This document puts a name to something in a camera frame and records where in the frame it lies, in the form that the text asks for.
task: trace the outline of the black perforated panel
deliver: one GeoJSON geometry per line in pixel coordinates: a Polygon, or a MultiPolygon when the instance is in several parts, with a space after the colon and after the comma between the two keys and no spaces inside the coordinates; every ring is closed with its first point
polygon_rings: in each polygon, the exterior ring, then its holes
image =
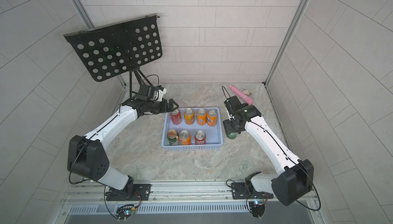
{"type": "Polygon", "coordinates": [[[98,82],[162,56],[155,15],[64,37],[98,82]]]}

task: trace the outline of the small card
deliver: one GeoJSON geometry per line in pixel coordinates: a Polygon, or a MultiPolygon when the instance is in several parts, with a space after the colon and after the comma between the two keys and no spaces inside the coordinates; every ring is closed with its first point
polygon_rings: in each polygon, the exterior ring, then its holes
{"type": "Polygon", "coordinates": [[[243,88],[240,90],[240,92],[244,93],[246,96],[251,97],[252,96],[252,92],[250,92],[249,90],[247,90],[246,88],[243,88]]]}

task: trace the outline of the pink object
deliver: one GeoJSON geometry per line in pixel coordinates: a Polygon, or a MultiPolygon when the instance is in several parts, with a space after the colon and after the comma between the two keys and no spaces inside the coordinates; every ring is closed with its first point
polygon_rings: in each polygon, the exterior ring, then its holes
{"type": "Polygon", "coordinates": [[[252,105],[254,103],[254,101],[248,97],[247,95],[245,95],[244,93],[240,92],[239,89],[235,88],[232,85],[228,85],[229,88],[234,91],[237,95],[240,96],[240,98],[242,98],[246,103],[248,103],[249,105],[252,105]]]}

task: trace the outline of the blue plastic basket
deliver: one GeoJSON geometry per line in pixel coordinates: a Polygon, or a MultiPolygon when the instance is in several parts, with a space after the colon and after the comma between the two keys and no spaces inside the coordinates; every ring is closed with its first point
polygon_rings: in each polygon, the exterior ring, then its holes
{"type": "Polygon", "coordinates": [[[180,115],[182,116],[182,122],[179,125],[175,125],[172,122],[171,115],[166,113],[165,116],[165,123],[164,123],[164,130],[162,132],[162,147],[166,148],[167,150],[198,150],[198,149],[218,149],[223,143],[222,138],[222,128],[221,128],[221,118],[220,118],[220,110],[217,107],[213,108],[192,108],[194,113],[197,113],[198,109],[205,109],[206,112],[213,109],[217,111],[217,124],[214,127],[210,127],[209,125],[205,124],[203,126],[197,123],[196,117],[195,122],[192,125],[187,125],[184,121],[184,111],[185,108],[180,108],[180,115]],[[169,141],[167,138],[167,133],[169,130],[176,130],[180,133],[183,130],[187,130],[191,136],[191,145],[169,145],[169,141]],[[195,133],[199,130],[202,130],[206,134],[206,144],[195,144],[195,133]]]}

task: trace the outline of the can lid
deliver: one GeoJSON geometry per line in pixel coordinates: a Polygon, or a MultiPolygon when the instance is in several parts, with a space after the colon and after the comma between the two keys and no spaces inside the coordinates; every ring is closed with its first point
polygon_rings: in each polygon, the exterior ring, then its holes
{"type": "Polygon", "coordinates": [[[170,131],[168,132],[167,136],[168,136],[169,139],[174,139],[174,138],[176,138],[176,136],[177,136],[177,131],[174,130],[174,129],[172,129],[172,130],[170,130],[170,131]]]}
{"type": "Polygon", "coordinates": [[[198,109],[198,115],[205,115],[206,111],[204,109],[198,109]]]}
{"type": "Polygon", "coordinates": [[[217,116],[217,112],[215,110],[211,109],[211,110],[209,110],[208,115],[210,117],[216,117],[217,116]]]}
{"type": "Polygon", "coordinates": [[[179,138],[188,139],[190,137],[190,133],[187,130],[183,130],[180,132],[179,138]]]}
{"type": "Polygon", "coordinates": [[[187,109],[185,109],[185,111],[184,111],[184,114],[186,114],[186,115],[192,115],[194,113],[194,111],[193,111],[193,109],[191,109],[191,108],[187,108],[187,109]]]}
{"type": "Polygon", "coordinates": [[[179,109],[175,109],[174,111],[171,112],[171,115],[177,115],[179,113],[180,113],[179,109]]]}
{"type": "Polygon", "coordinates": [[[203,131],[198,131],[195,134],[195,138],[198,140],[203,140],[204,138],[206,138],[206,134],[203,131]]]}

